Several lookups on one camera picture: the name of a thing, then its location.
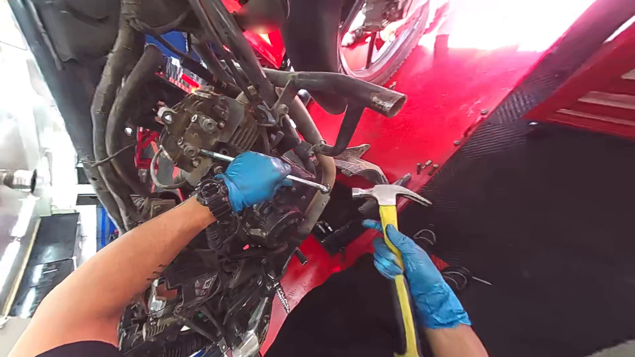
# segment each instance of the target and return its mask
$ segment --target claw hammer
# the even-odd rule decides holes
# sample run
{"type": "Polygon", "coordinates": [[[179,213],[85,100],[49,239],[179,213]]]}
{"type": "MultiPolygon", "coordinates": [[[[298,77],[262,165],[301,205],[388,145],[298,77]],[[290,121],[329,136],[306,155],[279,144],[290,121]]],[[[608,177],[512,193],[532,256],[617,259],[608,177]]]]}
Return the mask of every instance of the claw hammer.
{"type": "MultiPolygon", "coordinates": [[[[386,226],[392,224],[397,226],[397,195],[402,195],[424,206],[429,206],[432,202],[399,185],[376,185],[371,189],[353,188],[353,198],[375,198],[379,204],[379,215],[382,218],[382,228],[384,229],[384,241],[392,253],[397,257],[397,265],[403,271],[403,260],[401,252],[392,244],[386,234],[386,226]]],[[[419,357],[421,356],[421,346],[417,333],[417,326],[413,317],[413,305],[410,297],[410,289],[403,274],[395,276],[394,280],[396,299],[395,308],[398,312],[402,328],[402,346],[404,354],[396,356],[419,357]]]]}

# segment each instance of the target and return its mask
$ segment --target black wristwatch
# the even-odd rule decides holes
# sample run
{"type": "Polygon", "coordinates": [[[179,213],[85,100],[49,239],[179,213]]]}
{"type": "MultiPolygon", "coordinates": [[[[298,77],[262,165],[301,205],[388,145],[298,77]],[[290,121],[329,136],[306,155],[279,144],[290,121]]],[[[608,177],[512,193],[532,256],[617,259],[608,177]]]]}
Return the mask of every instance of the black wristwatch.
{"type": "Polygon", "coordinates": [[[222,178],[203,177],[196,186],[196,200],[203,206],[207,206],[219,222],[227,222],[232,215],[228,192],[222,178]]]}

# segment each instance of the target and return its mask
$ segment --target wire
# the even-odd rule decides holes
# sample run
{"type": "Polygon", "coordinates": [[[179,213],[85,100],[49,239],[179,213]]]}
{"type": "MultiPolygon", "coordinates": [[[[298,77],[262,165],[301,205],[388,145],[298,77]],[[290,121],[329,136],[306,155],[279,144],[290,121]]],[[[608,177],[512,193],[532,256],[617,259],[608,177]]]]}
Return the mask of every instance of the wire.
{"type": "Polygon", "coordinates": [[[159,179],[156,177],[156,174],[154,173],[154,165],[156,164],[157,158],[162,152],[163,152],[163,147],[160,147],[159,150],[157,150],[157,152],[154,153],[154,156],[152,157],[152,161],[150,161],[150,177],[152,177],[152,181],[154,182],[156,187],[162,188],[164,190],[174,190],[174,189],[183,187],[187,183],[187,180],[183,180],[177,184],[172,184],[172,185],[164,185],[159,182],[159,179]]]}
{"type": "Polygon", "coordinates": [[[107,158],[105,158],[105,159],[101,159],[101,160],[94,161],[94,162],[91,162],[90,160],[85,160],[84,162],[85,162],[85,163],[87,163],[87,164],[89,164],[89,165],[90,165],[90,166],[92,166],[92,167],[97,167],[97,166],[99,166],[99,165],[103,165],[103,164],[107,163],[108,161],[110,161],[110,160],[114,159],[117,155],[121,154],[121,153],[122,153],[122,152],[124,152],[125,150],[127,150],[127,149],[129,149],[129,148],[131,148],[131,147],[134,147],[136,144],[137,144],[137,143],[133,143],[133,144],[130,144],[130,145],[124,146],[124,147],[122,147],[121,149],[117,150],[114,154],[110,155],[109,157],[107,157],[107,158]]]}

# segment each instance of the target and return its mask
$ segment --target yellow hammer handle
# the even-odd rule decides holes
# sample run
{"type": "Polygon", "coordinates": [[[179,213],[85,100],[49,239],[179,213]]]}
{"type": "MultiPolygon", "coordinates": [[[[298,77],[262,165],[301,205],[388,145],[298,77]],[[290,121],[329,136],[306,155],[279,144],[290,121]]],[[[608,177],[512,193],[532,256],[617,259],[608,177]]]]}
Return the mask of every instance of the yellow hammer handle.
{"type": "MultiPolygon", "coordinates": [[[[388,239],[386,226],[392,224],[396,229],[397,226],[397,207],[396,206],[379,206],[379,215],[382,218],[382,228],[384,228],[384,241],[395,256],[397,257],[397,265],[403,270],[403,261],[401,252],[388,239]]],[[[396,356],[419,357],[419,346],[417,339],[417,328],[412,315],[412,305],[410,303],[410,292],[406,279],[403,274],[395,276],[395,287],[397,288],[397,300],[399,302],[399,311],[401,311],[401,319],[403,321],[404,331],[406,333],[406,352],[405,354],[395,354],[396,356]]]]}

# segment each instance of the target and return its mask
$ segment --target gloved hand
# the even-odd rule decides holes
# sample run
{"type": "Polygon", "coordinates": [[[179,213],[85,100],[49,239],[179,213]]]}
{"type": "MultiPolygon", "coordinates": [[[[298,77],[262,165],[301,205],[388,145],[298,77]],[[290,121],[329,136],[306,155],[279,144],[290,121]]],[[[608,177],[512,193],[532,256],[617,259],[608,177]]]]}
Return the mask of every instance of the gloved hand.
{"type": "MultiPolygon", "coordinates": [[[[366,219],[362,226],[382,231],[382,224],[366,219]]],[[[386,227],[388,238],[401,252],[406,280],[417,310],[417,319],[426,328],[453,328],[460,323],[471,325],[467,313],[450,286],[445,282],[430,257],[411,238],[397,231],[392,224],[386,227]]],[[[373,241],[375,267],[389,279],[402,274],[395,255],[381,238],[373,241]]]]}
{"type": "Polygon", "coordinates": [[[247,151],[216,177],[225,182],[229,204],[237,213],[245,207],[270,201],[281,185],[291,185],[285,180],[290,172],[291,167],[278,158],[247,151]]]}

